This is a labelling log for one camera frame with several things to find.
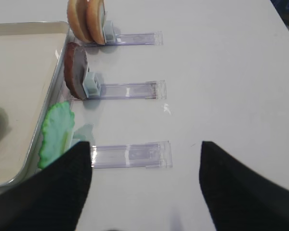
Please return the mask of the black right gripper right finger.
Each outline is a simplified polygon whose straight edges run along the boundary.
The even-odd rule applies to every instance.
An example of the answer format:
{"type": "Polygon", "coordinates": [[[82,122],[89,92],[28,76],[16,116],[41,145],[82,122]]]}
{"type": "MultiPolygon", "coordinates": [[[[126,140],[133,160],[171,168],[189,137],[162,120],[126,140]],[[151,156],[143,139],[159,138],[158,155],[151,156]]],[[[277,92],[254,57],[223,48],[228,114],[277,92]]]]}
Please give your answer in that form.
{"type": "Polygon", "coordinates": [[[289,190],[212,141],[201,144],[199,184],[218,231],[289,231],[289,190]]]}

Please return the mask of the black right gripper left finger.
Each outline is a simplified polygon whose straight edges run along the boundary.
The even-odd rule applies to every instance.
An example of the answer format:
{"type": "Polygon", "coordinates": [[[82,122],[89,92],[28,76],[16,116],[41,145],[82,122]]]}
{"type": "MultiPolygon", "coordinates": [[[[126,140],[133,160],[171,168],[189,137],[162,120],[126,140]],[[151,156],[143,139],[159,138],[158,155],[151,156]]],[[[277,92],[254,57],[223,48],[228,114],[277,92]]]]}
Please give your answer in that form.
{"type": "Polygon", "coordinates": [[[0,194],[0,231],[74,231],[90,185],[91,147],[81,141],[0,194]]]}

